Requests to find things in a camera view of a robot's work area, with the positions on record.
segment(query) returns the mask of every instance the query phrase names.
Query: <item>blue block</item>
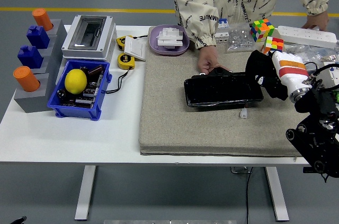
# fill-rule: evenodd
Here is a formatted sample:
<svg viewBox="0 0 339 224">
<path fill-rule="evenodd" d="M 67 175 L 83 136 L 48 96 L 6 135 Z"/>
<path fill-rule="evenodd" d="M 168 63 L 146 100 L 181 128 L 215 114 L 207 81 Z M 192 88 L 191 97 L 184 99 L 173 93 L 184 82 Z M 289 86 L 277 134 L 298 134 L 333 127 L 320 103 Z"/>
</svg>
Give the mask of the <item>blue block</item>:
<svg viewBox="0 0 339 224">
<path fill-rule="evenodd" d="M 18 59 L 23 66 L 27 66 L 30 69 L 37 69 L 41 67 L 43 57 L 40 55 L 36 47 L 29 47 L 23 45 L 17 54 Z"/>
<path fill-rule="evenodd" d="M 28 28 L 26 36 L 32 46 L 39 49 L 45 49 L 48 47 L 49 37 L 42 26 L 31 25 Z"/>
</svg>

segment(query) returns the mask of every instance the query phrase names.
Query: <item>blue bin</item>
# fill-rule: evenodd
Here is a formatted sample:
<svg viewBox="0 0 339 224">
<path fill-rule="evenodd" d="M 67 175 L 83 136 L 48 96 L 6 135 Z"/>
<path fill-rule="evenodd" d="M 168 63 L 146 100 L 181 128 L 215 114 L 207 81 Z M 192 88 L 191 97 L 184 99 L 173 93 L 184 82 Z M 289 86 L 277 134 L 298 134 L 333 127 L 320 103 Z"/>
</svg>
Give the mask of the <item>blue bin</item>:
<svg viewBox="0 0 339 224">
<path fill-rule="evenodd" d="M 74 107 L 74 106 L 62 106 L 60 105 L 60 98 L 57 95 L 59 89 L 65 88 L 65 78 L 68 72 L 72 69 L 79 69 L 81 67 L 86 67 L 89 70 L 102 65 L 104 67 L 104 75 L 99 86 L 99 91 L 97 93 L 96 99 L 94 101 L 92 108 L 86 107 Z M 109 73 L 110 64 L 103 61 L 88 61 L 88 60 L 68 60 L 62 73 L 57 86 L 55 87 L 47 106 L 52 108 L 56 114 L 56 117 L 80 117 L 80 118 L 89 118 L 92 121 L 97 121 L 101 115 L 101 105 L 105 97 L 106 89 L 108 84 L 111 82 L 112 75 Z"/>
</svg>

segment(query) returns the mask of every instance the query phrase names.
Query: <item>table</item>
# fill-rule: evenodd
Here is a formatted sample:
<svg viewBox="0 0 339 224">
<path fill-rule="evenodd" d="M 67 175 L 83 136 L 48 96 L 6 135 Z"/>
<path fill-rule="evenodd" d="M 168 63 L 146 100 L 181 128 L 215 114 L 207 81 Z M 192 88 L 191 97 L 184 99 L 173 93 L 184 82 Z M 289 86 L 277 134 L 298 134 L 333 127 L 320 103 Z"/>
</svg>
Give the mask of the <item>table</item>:
<svg viewBox="0 0 339 224">
<path fill-rule="evenodd" d="M 141 36 L 148 34 L 148 29 L 149 26 L 117 26 L 117 33 L 118 36 Z M 139 41 L 145 44 L 147 42 L 146 38 Z M 116 46 L 112 60 L 114 61 L 120 53 Z M 113 78 L 108 89 L 115 89 L 118 85 L 118 77 L 125 71 L 112 62 L 110 73 Z M 143 156 L 140 154 L 138 137 L 144 75 L 145 63 L 137 61 L 135 69 L 124 78 L 121 90 L 105 96 L 99 121 L 70 117 L 57 118 L 54 111 L 24 113 L 12 98 L 0 123 L 0 162 L 86 165 L 75 217 L 77 220 L 87 219 L 96 165 L 179 164 L 266 167 L 276 218 L 288 220 L 275 167 L 286 164 L 308 165 L 302 157 Z"/>
</svg>

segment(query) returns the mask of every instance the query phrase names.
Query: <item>yellow line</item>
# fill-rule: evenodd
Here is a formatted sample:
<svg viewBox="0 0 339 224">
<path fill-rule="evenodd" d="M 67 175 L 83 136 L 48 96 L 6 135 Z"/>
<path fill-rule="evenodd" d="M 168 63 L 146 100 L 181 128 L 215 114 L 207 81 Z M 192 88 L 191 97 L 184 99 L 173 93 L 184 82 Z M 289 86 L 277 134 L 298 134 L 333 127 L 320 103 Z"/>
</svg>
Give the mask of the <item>yellow line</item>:
<svg viewBox="0 0 339 224">
<path fill-rule="evenodd" d="M 174 10 L 147 8 L 48 8 L 51 12 L 106 12 L 106 13 L 160 13 L 174 14 Z M 0 11 L 33 11 L 36 7 L 0 7 Z M 303 12 L 273 12 L 273 16 L 306 16 Z M 329 17 L 339 17 L 339 13 L 329 13 Z"/>
<path fill-rule="evenodd" d="M 0 11 L 33 11 L 35 7 L 0 7 Z M 165 13 L 173 14 L 174 10 L 159 9 L 140 9 L 140 8 L 48 8 L 46 11 L 51 12 L 120 12 L 120 13 Z"/>
</svg>

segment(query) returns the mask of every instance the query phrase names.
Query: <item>tape measure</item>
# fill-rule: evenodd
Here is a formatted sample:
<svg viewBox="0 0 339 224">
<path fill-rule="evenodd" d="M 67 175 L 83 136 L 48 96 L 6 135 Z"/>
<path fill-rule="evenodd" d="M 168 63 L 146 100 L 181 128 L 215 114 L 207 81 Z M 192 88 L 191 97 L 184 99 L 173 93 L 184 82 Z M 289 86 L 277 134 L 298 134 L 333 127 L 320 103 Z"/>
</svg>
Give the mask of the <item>tape measure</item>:
<svg viewBox="0 0 339 224">
<path fill-rule="evenodd" d="M 118 55 L 118 66 L 120 69 L 134 69 L 135 59 L 133 56 L 121 53 Z"/>
<path fill-rule="evenodd" d="M 125 48 L 125 39 L 126 39 L 126 36 L 123 36 L 123 37 L 120 37 L 120 38 L 117 38 L 116 41 L 117 41 L 117 44 L 118 44 L 118 47 L 120 50 L 124 50 Z"/>
</svg>

